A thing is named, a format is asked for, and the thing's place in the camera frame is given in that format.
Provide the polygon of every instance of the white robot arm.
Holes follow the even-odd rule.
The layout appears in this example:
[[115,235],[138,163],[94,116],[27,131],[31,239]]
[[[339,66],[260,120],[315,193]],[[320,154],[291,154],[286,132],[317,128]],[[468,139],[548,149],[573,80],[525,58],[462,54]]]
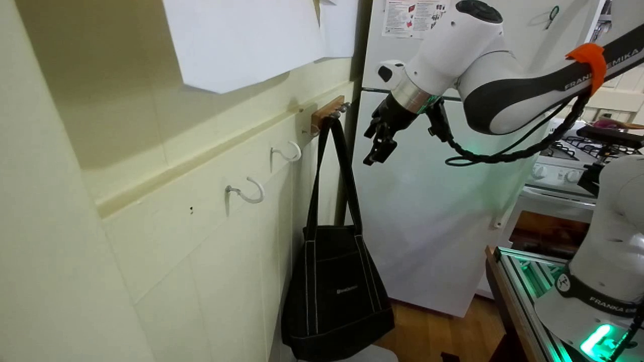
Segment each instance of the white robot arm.
[[[612,28],[598,39],[606,79],[644,62],[644,0],[612,0],[612,16]],[[382,163],[396,147],[395,132],[420,112],[432,120],[451,86],[463,98],[471,128],[504,135],[573,97],[587,100],[592,83],[592,69],[563,54],[554,69],[522,69],[504,44],[501,15],[480,0],[462,0],[447,10],[402,66],[399,86],[374,110],[367,131],[367,137],[374,137],[367,164]],[[643,157],[625,157],[603,167],[586,242],[558,287],[536,304],[545,327],[592,359],[609,359],[621,347],[631,347],[628,356],[635,357],[627,359],[644,359],[644,336],[636,326],[644,313],[643,191]]]
[[[613,0],[612,15],[612,28],[598,40],[606,79],[644,60],[644,1]],[[382,163],[396,147],[395,132],[420,112],[432,112],[451,86],[463,98],[470,127],[499,135],[584,95],[592,79],[587,64],[566,60],[566,54],[558,66],[528,72],[504,44],[504,16],[480,0],[448,7],[402,66],[402,80],[374,110],[367,131],[374,139],[367,164]]]

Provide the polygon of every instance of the black tote bag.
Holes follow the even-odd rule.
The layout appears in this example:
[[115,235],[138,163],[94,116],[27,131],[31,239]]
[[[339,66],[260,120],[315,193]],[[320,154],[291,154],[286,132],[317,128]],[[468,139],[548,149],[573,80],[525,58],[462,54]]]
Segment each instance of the black tote bag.
[[[320,164],[333,128],[355,226],[318,226]],[[393,330],[378,269],[362,242],[349,147],[339,118],[320,128],[318,173],[281,311],[281,340],[298,359],[345,359]]]

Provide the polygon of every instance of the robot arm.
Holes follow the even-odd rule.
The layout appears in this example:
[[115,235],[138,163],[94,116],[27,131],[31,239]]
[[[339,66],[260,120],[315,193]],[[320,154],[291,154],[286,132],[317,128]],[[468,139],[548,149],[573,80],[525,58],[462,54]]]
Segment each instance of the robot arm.
[[[644,1],[616,0],[612,15],[613,26],[599,39],[608,79],[644,60]],[[504,44],[501,15],[486,1],[462,0],[426,33],[402,80],[374,110],[367,131],[374,147],[364,163],[382,163],[396,147],[395,132],[431,112],[451,86],[463,98],[471,128],[504,135],[581,95],[587,84],[589,69],[563,57],[554,69],[528,72]]]

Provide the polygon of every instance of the green light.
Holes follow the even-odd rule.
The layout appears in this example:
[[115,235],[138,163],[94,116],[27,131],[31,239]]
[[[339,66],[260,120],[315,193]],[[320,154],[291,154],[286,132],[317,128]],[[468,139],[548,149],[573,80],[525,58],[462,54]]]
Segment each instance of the green light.
[[596,349],[596,345],[606,338],[606,333],[609,333],[612,326],[603,324],[599,326],[594,333],[589,333],[589,338],[581,343],[581,349],[589,356],[589,357],[598,357],[598,353],[601,353],[603,349]]

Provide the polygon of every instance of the wooden floor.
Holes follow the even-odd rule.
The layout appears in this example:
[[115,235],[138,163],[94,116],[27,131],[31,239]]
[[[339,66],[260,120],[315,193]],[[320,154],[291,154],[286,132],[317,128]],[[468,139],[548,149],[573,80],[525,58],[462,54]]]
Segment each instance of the wooden floor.
[[504,336],[499,311],[486,297],[475,297],[465,318],[407,304],[395,304],[395,315],[395,330],[378,345],[393,349],[399,362],[488,362]]

